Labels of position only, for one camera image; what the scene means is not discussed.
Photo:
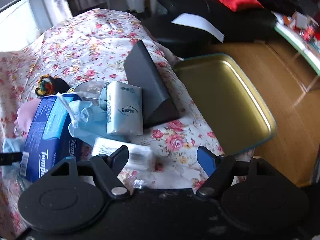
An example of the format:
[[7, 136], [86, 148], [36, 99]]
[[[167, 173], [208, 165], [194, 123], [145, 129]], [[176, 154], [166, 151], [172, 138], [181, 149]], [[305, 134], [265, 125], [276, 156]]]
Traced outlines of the clear tissue pack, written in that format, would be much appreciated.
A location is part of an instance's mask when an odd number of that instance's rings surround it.
[[97, 138], [92, 156], [106, 156], [109, 167], [131, 168], [139, 171], [154, 171], [156, 156], [149, 146], [142, 146], [105, 138]]

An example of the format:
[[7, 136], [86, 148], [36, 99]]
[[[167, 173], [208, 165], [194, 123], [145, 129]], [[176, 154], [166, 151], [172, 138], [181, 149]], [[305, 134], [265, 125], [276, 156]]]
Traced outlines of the light blue face mask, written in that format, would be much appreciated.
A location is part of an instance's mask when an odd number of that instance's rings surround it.
[[95, 144], [97, 138], [126, 142], [121, 135], [107, 133], [107, 113], [91, 101], [75, 100], [68, 103], [60, 93], [57, 94], [57, 99], [71, 118], [68, 130], [73, 138], [78, 138], [91, 146]]

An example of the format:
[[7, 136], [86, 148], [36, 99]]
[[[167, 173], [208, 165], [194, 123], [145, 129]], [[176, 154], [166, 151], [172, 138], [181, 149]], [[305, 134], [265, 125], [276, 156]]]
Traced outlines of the white tissue pack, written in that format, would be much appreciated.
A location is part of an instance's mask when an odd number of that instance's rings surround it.
[[142, 135], [142, 89], [112, 81], [107, 85], [107, 133]]

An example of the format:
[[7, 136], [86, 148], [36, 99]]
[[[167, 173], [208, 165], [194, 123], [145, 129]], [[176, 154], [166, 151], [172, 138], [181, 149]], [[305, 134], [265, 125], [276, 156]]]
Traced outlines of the blue Tempo tissue box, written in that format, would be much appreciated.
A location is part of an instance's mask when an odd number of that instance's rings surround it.
[[71, 118], [55, 95], [41, 99], [24, 145], [20, 175], [33, 183], [65, 157], [80, 160], [82, 141], [68, 130]]

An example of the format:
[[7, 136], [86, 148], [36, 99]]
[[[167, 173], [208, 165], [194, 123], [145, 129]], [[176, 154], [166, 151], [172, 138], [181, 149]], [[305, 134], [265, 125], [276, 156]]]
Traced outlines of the pink cloth pouch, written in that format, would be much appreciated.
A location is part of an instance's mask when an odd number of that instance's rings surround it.
[[28, 134], [40, 101], [40, 99], [35, 98], [23, 103], [19, 107], [17, 111], [17, 118], [14, 122], [14, 134], [17, 137], [25, 136], [26, 134]]

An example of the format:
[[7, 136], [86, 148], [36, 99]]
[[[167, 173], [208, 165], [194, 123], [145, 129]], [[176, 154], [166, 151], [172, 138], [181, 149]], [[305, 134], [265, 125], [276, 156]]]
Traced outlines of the dark colourful cloth bundle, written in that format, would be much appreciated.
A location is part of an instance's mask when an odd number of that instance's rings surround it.
[[43, 75], [39, 78], [35, 88], [35, 94], [42, 98], [44, 96], [55, 95], [57, 93], [65, 93], [71, 87], [66, 81], [59, 77], [52, 77], [50, 75]]

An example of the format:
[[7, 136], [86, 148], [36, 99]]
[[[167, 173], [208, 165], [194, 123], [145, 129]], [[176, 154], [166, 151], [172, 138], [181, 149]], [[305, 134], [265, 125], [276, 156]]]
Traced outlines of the gold metal tray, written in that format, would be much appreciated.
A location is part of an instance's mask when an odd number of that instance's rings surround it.
[[225, 154], [241, 154], [276, 134], [277, 123], [268, 106], [229, 55], [186, 59], [174, 71]]

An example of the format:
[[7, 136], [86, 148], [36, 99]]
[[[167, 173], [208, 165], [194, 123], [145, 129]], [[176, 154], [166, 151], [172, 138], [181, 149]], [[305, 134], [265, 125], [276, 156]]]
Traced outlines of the black triangular box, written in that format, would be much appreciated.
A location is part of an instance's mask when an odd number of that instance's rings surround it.
[[145, 129], [180, 118], [172, 96], [143, 41], [135, 43], [124, 62], [124, 69], [128, 83], [142, 89]]

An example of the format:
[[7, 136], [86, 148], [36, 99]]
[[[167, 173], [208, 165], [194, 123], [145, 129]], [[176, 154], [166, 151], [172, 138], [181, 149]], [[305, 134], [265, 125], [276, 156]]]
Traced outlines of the floral bed sheet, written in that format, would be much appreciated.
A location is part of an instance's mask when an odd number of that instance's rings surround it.
[[133, 45], [143, 41], [171, 94], [180, 118], [148, 129], [132, 138], [157, 155], [156, 169], [125, 168], [119, 179], [132, 186], [142, 180], [154, 189], [198, 190], [207, 179], [196, 161], [199, 146], [223, 153], [210, 126], [173, 71], [177, 62], [155, 42], [135, 16], [115, 10], [93, 9], [52, 27], [20, 51], [1, 53], [1, 138], [13, 138], [17, 110], [35, 98], [41, 75], [50, 74], [70, 86], [85, 81], [126, 82], [124, 62]]

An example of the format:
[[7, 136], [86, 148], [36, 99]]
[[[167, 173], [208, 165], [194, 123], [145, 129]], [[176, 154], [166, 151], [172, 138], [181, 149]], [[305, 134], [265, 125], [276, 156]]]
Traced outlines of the black leather sofa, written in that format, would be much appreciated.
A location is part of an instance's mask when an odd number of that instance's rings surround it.
[[173, 24], [183, 13], [208, 20], [224, 35], [226, 43], [267, 40], [274, 31], [276, 17], [263, 8], [231, 11], [218, 0], [157, 0], [164, 13], [143, 20], [143, 25], [156, 41], [176, 56], [204, 55], [219, 40], [207, 31]]

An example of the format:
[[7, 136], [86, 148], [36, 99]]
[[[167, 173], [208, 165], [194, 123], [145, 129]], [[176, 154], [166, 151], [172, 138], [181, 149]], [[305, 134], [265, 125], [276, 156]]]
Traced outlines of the white paper sheet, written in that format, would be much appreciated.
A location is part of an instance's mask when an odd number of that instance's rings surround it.
[[213, 35], [221, 43], [224, 42], [225, 36], [223, 35], [223, 33], [221, 33], [221, 31], [213, 26], [208, 20], [199, 15], [182, 13], [174, 20], [172, 20], [172, 23], [176, 25], [204, 30]]

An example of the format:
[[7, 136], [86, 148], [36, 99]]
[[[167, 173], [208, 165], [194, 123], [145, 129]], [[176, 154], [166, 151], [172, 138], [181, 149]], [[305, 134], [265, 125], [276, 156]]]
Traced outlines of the green-edged coffee table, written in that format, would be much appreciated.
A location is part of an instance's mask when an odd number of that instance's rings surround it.
[[294, 61], [297, 57], [302, 56], [316, 73], [316, 76], [309, 85], [304, 85], [303, 81], [299, 79], [295, 73], [293, 73], [294, 77], [300, 83], [304, 93], [308, 93], [314, 89], [314, 85], [319, 80], [319, 53], [313, 48], [313, 46], [304, 41], [297, 32], [284, 24], [281, 14], [276, 12], [273, 12], [273, 14], [277, 19], [277, 22], [274, 26], [275, 31], [287, 42], [289, 42], [289, 44], [291, 44], [291, 46], [293, 46], [293, 48], [295, 48], [297, 51], [292, 60]]

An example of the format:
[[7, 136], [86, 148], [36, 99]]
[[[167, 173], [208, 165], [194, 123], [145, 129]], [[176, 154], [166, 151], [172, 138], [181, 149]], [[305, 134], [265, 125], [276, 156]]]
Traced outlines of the patterned curtain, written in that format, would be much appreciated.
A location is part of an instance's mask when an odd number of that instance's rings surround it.
[[67, 0], [43, 0], [46, 12], [52, 25], [72, 17]]

